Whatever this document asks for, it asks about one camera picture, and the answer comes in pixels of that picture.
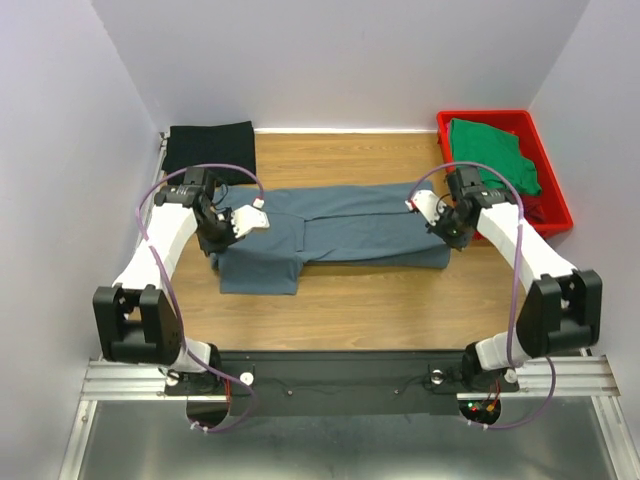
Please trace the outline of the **blue-grey t-shirt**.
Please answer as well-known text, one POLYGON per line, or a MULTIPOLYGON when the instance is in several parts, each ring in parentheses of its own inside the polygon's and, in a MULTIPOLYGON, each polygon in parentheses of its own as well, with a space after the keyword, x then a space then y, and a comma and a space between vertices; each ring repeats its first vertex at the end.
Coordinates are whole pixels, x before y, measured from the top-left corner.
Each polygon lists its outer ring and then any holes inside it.
POLYGON ((405 204, 408 183, 266 191, 270 226, 210 257, 223 294, 294 295, 307 264, 444 269, 451 250, 405 204))

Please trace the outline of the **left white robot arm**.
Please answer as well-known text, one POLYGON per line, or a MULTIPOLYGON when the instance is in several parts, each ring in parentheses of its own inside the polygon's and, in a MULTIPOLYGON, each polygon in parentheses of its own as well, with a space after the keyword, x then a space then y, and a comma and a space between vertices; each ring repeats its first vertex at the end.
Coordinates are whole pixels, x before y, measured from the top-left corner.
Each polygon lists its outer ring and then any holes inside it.
POLYGON ((125 269, 108 286, 96 289, 92 307, 105 360, 151 365, 180 376, 209 374, 214 385, 227 386, 234 377, 223 372, 218 348, 189 338, 171 278, 191 236, 206 255, 220 253, 242 240, 251 225, 242 215, 245 205, 217 210, 218 179, 214 165, 178 171, 183 181, 168 175, 143 199, 152 204, 150 218, 137 225, 141 241, 125 269))

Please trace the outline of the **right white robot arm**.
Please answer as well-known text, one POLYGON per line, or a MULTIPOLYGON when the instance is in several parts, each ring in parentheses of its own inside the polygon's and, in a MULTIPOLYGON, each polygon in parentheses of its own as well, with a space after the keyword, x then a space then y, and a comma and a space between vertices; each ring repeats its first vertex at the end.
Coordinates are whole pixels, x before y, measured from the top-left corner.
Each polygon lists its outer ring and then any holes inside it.
POLYGON ((465 348, 460 379, 467 385, 495 377, 529 360, 589 348, 600 338, 603 281, 559 255, 526 220, 521 196, 508 181, 482 179, 484 166, 462 162, 446 176, 453 202, 414 187, 406 201, 429 233, 462 251, 474 234, 488 240, 513 270, 507 329, 465 348))

